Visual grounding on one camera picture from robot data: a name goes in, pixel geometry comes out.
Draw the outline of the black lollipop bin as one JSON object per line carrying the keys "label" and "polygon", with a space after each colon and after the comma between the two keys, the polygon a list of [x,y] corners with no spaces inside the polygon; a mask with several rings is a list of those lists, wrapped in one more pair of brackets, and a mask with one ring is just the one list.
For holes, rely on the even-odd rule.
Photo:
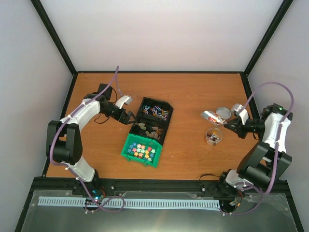
{"label": "black lollipop bin", "polygon": [[173,110],[173,107],[166,101],[143,97],[137,115],[169,124]]}

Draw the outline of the black popsicle candy bin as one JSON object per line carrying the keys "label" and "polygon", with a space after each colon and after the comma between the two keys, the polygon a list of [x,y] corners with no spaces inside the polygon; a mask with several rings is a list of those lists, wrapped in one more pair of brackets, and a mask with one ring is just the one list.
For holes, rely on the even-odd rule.
{"label": "black popsicle candy bin", "polygon": [[160,120],[140,120],[135,122],[129,133],[152,139],[163,145],[169,125]]}

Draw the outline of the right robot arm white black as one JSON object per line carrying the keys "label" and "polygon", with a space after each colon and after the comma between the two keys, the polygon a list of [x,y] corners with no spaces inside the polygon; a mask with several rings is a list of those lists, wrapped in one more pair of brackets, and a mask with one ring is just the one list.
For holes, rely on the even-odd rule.
{"label": "right robot arm white black", "polygon": [[272,104],[263,109],[260,119],[251,119],[241,104],[232,108],[234,119],[224,127],[244,139],[248,133],[258,137],[257,143],[240,162],[236,170],[222,172],[216,185],[219,195],[235,195],[249,185],[267,188],[277,181],[292,162],[285,148],[285,136],[293,114],[280,105]]}

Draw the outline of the metal jar lid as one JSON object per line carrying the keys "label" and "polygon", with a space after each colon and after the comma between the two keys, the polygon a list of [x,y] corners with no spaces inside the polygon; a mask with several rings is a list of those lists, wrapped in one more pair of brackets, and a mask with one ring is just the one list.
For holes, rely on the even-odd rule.
{"label": "metal jar lid", "polygon": [[226,107],[217,108],[216,114],[220,115],[224,120],[228,120],[231,117],[231,112]]}

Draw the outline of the green plastic bin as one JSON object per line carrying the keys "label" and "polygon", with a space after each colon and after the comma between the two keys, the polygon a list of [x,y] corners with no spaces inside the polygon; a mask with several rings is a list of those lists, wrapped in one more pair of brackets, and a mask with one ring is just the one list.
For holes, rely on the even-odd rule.
{"label": "green plastic bin", "polygon": [[127,161],[158,167],[163,146],[154,139],[129,133],[121,151]]}

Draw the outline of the clear plastic jar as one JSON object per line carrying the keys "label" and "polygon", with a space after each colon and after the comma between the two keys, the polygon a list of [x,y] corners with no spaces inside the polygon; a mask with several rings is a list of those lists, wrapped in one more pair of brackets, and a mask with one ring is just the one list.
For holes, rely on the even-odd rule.
{"label": "clear plastic jar", "polygon": [[221,130],[218,128],[209,128],[205,133],[205,141],[208,145],[216,146],[223,138]]}

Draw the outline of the black frame rail front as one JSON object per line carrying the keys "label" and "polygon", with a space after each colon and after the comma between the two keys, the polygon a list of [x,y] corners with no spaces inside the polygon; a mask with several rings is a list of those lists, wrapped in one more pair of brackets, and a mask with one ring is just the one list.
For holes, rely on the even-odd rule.
{"label": "black frame rail front", "polygon": [[[139,192],[188,192],[197,195],[216,193],[217,180],[150,180],[101,178],[96,184],[85,183],[89,192],[113,196],[128,191]],[[75,195],[86,195],[79,180],[74,178],[36,177],[30,187],[34,190],[71,190]]]}

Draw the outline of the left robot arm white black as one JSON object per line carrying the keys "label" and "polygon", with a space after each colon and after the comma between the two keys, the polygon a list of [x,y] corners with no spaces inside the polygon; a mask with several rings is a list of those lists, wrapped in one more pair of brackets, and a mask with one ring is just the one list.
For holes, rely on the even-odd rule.
{"label": "left robot arm white black", "polygon": [[124,108],[132,102],[132,97],[122,95],[112,103],[112,91],[110,85],[101,84],[97,92],[85,95],[75,110],[59,121],[50,121],[47,128],[46,155],[50,163],[64,166],[78,180],[84,181],[84,190],[92,195],[99,192],[100,182],[97,170],[83,157],[82,129],[98,114],[104,114],[124,125],[135,123],[136,119],[131,111],[126,112]]}

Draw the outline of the metal scoop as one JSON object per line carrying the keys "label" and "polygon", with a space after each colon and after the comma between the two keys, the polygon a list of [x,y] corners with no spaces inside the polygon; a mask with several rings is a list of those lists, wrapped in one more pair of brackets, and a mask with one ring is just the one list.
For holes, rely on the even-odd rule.
{"label": "metal scoop", "polygon": [[222,126],[226,124],[226,120],[219,114],[212,111],[204,111],[201,113],[201,117],[208,120],[210,123],[216,126]]}

